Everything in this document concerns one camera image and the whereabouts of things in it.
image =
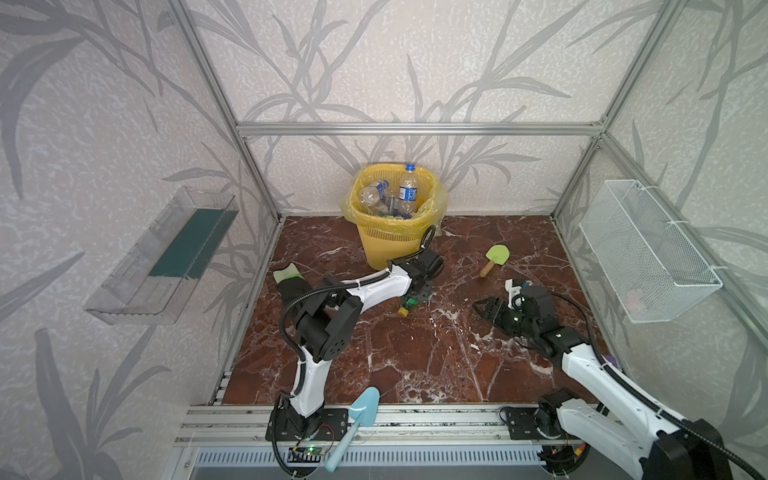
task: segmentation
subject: transparent storage basket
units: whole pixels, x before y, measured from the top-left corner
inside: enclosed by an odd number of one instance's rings
[[[111,325],[172,325],[237,211],[232,194],[182,187],[85,310]]]
[[[579,225],[634,323],[666,322],[722,285],[637,180],[608,180]]]

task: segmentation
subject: toy shovel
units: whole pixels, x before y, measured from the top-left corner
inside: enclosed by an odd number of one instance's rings
[[[370,386],[357,397],[357,400],[349,406],[349,423],[352,425],[341,438],[341,442],[330,453],[326,460],[326,470],[333,472],[339,466],[344,453],[357,434],[357,427],[373,427],[376,420],[376,410],[379,409],[379,390],[375,386]]]
[[[485,264],[482,270],[480,270],[480,277],[485,278],[491,271],[494,265],[504,265],[509,260],[509,249],[504,245],[494,245],[485,254],[488,258],[488,263]]]

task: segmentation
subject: blue trowel handle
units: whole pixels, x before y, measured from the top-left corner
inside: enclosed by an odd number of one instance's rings
[[[358,426],[359,423],[354,422],[352,426],[349,427],[349,430],[346,431],[346,434],[341,438],[341,442],[339,442],[339,444],[333,449],[333,452],[328,455],[328,459],[326,460],[327,471],[333,473],[333,471],[336,470],[336,467],[339,466],[341,458],[344,456],[344,453],[348,449],[349,444],[352,443],[352,439],[355,438]]]

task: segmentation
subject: brown wooden handle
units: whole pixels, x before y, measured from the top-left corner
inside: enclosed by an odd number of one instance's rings
[[[482,267],[482,270],[480,270],[480,277],[485,278],[485,276],[488,275],[488,273],[491,271],[491,268],[493,268],[494,265],[495,263],[493,263],[493,260],[485,264],[485,266]]]

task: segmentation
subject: marble surface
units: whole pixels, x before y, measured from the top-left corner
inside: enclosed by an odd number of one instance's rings
[[[523,276],[587,302],[548,217],[446,217],[445,234],[431,247],[445,268],[427,304],[397,315],[391,299],[361,315],[352,341],[336,357],[326,403],[352,402],[367,386],[382,403],[536,402],[561,387],[594,398],[549,361],[492,329],[472,309],[487,296],[506,296],[504,280]],[[484,279],[485,252],[503,243],[511,255]],[[291,217],[277,244],[271,270],[294,262],[311,285],[333,274],[352,279],[371,273],[357,227],[343,218]],[[575,308],[555,300],[561,323],[586,332]],[[277,332],[283,304],[268,275],[224,396],[227,404],[271,404],[289,390],[296,357]],[[601,348],[607,351],[601,339]]]

